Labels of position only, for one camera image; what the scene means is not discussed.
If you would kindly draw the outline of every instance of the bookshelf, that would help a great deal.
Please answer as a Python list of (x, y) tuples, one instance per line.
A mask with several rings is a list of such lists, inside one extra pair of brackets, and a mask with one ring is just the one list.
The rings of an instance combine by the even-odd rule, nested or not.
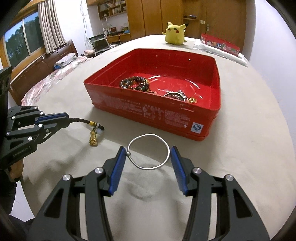
[(111, 18), (123, 13), (126, 13), (126, 2), (125, 0), (110, 0), (98, 5), (100, 20), (105, 18)]

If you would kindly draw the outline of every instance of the table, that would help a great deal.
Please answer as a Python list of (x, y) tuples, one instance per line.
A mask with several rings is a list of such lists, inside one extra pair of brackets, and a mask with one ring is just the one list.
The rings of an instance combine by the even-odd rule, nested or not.
[[(194, 39), (174, 46), (164, 36), (152, 35), (115, 47), (78, 66), (38, 102), (45, 114), (66, 112), (70, 117), (100, 122), (105, 127), (97, 147), (89, 146), (90, 129), (73, 123), (58, 131), (24, 159), (23, 189), (36, 215), (63, 174), (88, 174), (115, 157), (136, 136), (154, 133), (176, 145), (183, 157), (210, 175), (232, 174), (261, 216), (272, 238), (285, 223), (296, 202), (296, 162), (286, 121), (265, 81), (252, 66), (192, 48)], [(221, 79), (221, 109), (201, 142), (158, 130), (96, 109), (84, 79), (135, 48), (173, 49), (212, 56)], [(141, 165), (156, 165), (166, 155), (157, 141), (141, 139), (132, 147)], [(182, 240), (191, 198), (178, 189), (171, 166), (142, 171), (126, 161), (117, 192), (106, 198), (115, 240)], [(211, 222), (210, 237), (215, 228)]]
[[(130, 34), (119, 34), (120, 35), (120, 41), (122, 43), (128, 42), (131, 40), (131, 35)], [(109, 44), (112, 44), (114, 42), (119, 42), (118, 37), (119, 35), (113, 35), (113, 36), (108, 36), (107, 40)]]

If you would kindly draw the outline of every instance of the white wall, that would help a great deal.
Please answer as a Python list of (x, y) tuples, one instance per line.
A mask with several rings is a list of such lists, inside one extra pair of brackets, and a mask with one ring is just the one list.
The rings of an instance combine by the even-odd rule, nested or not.
[(100, 21), (98, 6), (89, 6), (89, 20), (91, 24), (91, 28), (93, 31), (93, 35), (99, 35), (103, 33), (103, 26)]
[(247, 60), (250, 60), (253, 42), (255, 37), (256, 27), (256, 6), (255, 0), (246, 0), (247, 21), (246, 21), (246, 35), (244, 38), (244, 49), (242, 54)]
[(296, 150), (296, 39), (277, 10), (265, 0), (255, 0), (255, 7), (256, 27), (250, 63), (277, 99)]
[(85, 38), (81, 2), (86, 21), (86, 36), (90, 38), (93, 36), (93, 31), (87, 13), (86, 0), (55, 0), (57, 17), (63, 36), (67, 41), (72, 39), (78, 55), (84, 53), (86, 49), (91, 49)]

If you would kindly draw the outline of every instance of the silver bangle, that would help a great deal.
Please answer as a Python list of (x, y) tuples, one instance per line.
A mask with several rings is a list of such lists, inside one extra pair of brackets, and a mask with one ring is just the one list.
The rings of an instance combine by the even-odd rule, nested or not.
[[(135, 163), (135, 161), (131, 158), (131, 153), (130, 153), (130, 147), (131, 147), (131, 144), (137, 140), (137, 139), (140, 139), (142, 137), (146, 137), (146, 136), (154, 136), (154, 137), (157, 137), (159, 140), (161, 140), (164, 144), (165, 144), (165, 147), (167, 148), (168, 150), (168, 155), (166, 157), (166, 159), (164, 160), (164, 162), (162, 162), (161, 164), (159, 164), (158, 166), (155, 166), (155, 167), (141, 167), (139, 166), (137, 163)], [(145, 134), (145, 135), (141, 135), (141, 136), (138, 136), (136, 138), (134, 138), (128, 145), (128, 148), (127, 148), (127, 151), (126, 151), (126, 156), (130, 159), (130, 161), (132, 162), (132, 164), (134, 164), (137, 168), (139, 169), (142, 169), (142, 170), (155, 170), (157, 168), (160, 168), (162, 167), (170, 158), (170, 147), (168, 146), (168, 144), (164, 141), (164, 139), (162, 139), (161, 137), (159, 137), (158, 135), (155, 135), (155, 134)]]

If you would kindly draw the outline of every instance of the pendant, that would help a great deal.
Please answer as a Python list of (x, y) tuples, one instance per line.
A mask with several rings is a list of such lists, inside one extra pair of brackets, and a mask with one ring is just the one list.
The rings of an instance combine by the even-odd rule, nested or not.
[(196, 103), (197, 103), (197, 100), (196, 100), (196, 98), (194, 98), (194, 97), (190, 97), (190, 98), (187, 100), (187, 103), (196, 104)]
[(96, 140), (96, 131), (95, 130), (91, 130), (91, 137), (89, 139), (89, 145), (90, 146), (97, 146), (98, 142)]
[(178, 92), (170, 92), (170, 91), (168, 91), (168, 93), (166, 93), (164, 96), (172, 98), (172, 99), (185, 101), (185, 102), (187, 101), (186, 95), (181, 90), (179, 90)]

